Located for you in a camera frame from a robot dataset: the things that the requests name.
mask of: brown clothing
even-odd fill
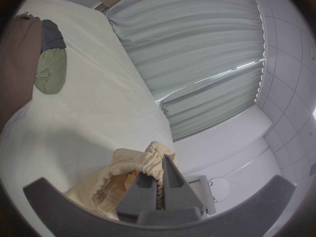
[[[11,116],[32,99],[42,45],[40,18],[16,16],[0,42],[0,132]]]

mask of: curtain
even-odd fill
[[[105,15],[154,98],[164,98],[174,140],[255,103],[262,62],[236,69],[264,58],[255,0],[121,0]]]

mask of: white bed sheet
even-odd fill
[[[0,136],[0,177],[27,221],[52,236],[22,188],[43,176],[66,192],[111,161],[117,148],[144,151],[151,141],[173,148],[169,123],[99,11],[65,0],[27,0],[28,12],[58,25],[67,45],[61,92],[34,87],[26,117]]]

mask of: green clothing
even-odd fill
[[[34,84],[44,94],[57,94],[66,80],[67,54],[64,48],[47,49],[39,57]]]

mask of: beige fabric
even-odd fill
[[[169,155],[178,167],[175,152],[159,142],[150,143],[145,152],[126,148],[117,149],[109,166],[78,185],[67,196],[91,211],[97,211],[108,218],[118,220],[115,212],[117,203],[138,172],[143,172],[157,180],[157,206],[162,208],[164,154]],[[89,188],[91,188],[90,199],[88,199]]]

